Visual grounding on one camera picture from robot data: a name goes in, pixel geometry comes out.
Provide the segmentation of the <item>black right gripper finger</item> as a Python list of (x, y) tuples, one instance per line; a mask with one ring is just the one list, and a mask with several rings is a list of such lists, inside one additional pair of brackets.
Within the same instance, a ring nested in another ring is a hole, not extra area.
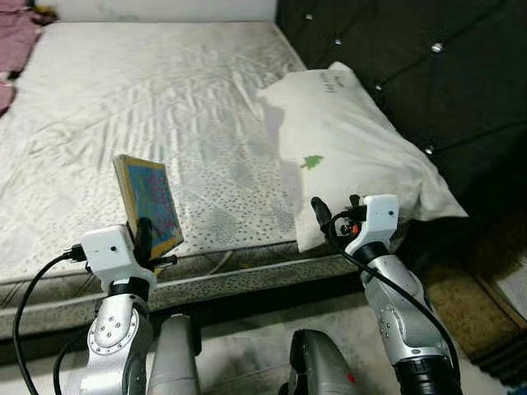
[(324, 237), (333, 236), (333, 214), (328, 208), (327, 204), (324, 203), (319, 197), (312, 197), (312, 208), (316, 221), (319, 222), (319, 228)]

